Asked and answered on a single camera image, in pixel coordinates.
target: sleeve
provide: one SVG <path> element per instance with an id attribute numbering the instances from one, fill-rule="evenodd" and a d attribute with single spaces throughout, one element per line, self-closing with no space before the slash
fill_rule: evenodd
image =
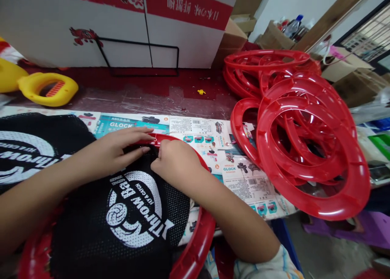
<path id="1" fill-rule="evenodd" d="M 234 263 L 235 279 L 304 279 L 297 270 L 284 246 L 269 262 L 250 264 L 240 260 Z"/>

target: white printed logo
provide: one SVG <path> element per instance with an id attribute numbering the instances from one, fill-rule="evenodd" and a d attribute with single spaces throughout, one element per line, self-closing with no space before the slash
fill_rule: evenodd
<path id="1" fill-rule="evenodd" d="M 0 140 L 2 141 L 0 142 L 0 148 L 8 149 L 8 151 L 0 153 L 0 160 L 16 160 L 21 165 L 27 164 L 27 168 L 30 167 L 26 171 L 24 171 L 25 166 L 15 166 L 10 170 L 0 171 L 0 185 L 25 180 L 42 168 L 59 161 L 59 159 L 53 158 L 53 147 L 44 139 L 37 136 L 20 132 L 0 131 Z M 16 141 L 26 143 L 26 146 L 16 145 Z"/>
<path id="2" fill-rule="evenodd" d="M 155 238 L 167 237 L 167 230 L 174 226 L 168 219 L 162 222 L 161 199 L 158 193 L 157 184 L 154 178 L 143 171 L 131 171 L 124 177 L 118 176 L 110 180 L 112 185 L 119 184 L 121 196 L 137 207 L 139 213 L 148 222 L 149 228 L 141 233 L 142 225 L 139 221 L 129 223 L 126 221 L 128 214 L 124 203 L 117 203 L 117 194 L 111 190 L 108 196 L 108 206 L 110 207 L 106 221 L 113 234 L 121 240 L 126 246 L 138 248 L 151 243 Z M 149 196 L 144 190 L 143 185 L 147 187 L 152 196 Z"/>

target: child's hand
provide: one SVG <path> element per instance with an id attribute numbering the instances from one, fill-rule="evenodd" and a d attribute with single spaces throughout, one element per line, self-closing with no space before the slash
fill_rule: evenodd
<path id="1" fill-rule="evenodd" d="M 194 149 L 183 141 L 163 140 L 151 169 L 166 182 L 192 197 L 200 174 L 208 171 L 200 164 Z"/>
<path id="2" fill-rule="evenodd" d="M 78 185 L 106 177 L 125 168 L 150 148 L 142 147 L 124 155 L 123 148 L 140 140 L 152 141 L 148 135 L 153 129 L 146 127 L 115 131 L 94 141 L 58 165 L 65 171 L 74 172 Z"/>

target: paper sheet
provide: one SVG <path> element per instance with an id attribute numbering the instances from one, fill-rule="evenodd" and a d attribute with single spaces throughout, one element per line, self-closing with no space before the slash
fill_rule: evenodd
<path id="1" fill-rule="evenodd" d="M 112 131 L 128 127 L 146 126 L 155 133 L 169 134 L 193 147 L 206 162 L 211 174 L 245 201 L 265 220 L 285 217 L 297 209 L 279 194 L 266 174 L 253 164 L 241 149 L 234 144 L 230 121 L 204 118 L 188 118 L 168 115 L 104 113 L 62 109 L 39 109 L 4 106 L 0 117 L 38 112 L 45 115 L 74 114 L 100 138 Z M 245 134 L 251 139 L 254 129 L 244 124 Z M 186 230 L 179 245 L 187 244 L 194 232 L 199 216 L 199 205 L 191 200 Z M 215 235 L 221 235 L 216 228 Z"/>

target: yellow plastic toy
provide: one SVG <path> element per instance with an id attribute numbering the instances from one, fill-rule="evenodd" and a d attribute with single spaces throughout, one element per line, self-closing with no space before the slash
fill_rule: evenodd
<path id="1" fill-rule="evenodd" d="M 55 73 L 35 73 L 30 76 L 22 77 L 18 80 L 19 89 L 23 95 L 40 105 L 57 107 L 67 104 L 74 94 L 78 91 L 78 85 L 71 78 Z M 46 97 L 40 96 L 41 90 L 56 83 L 55 86 L 46 94 Z"/>
<path id="2" fill-rule="evenodd" d="M 17 81 L 24 76 L 28 76 L 28 72 L 12 62 L 0 58 L 0 93 L 19 90 Z"/>
<path id="3" fill-rule="evenodd" d="M 42 89 L 55 84 L 46 94 Z M 23 95 L 40 105 L 58 107 L 67 104 L 78 91 L 78 85 L 70 77 L 55 73 L 29 75 L 21 67 L 0 58 L 0 93 L 21 90 Z"/>

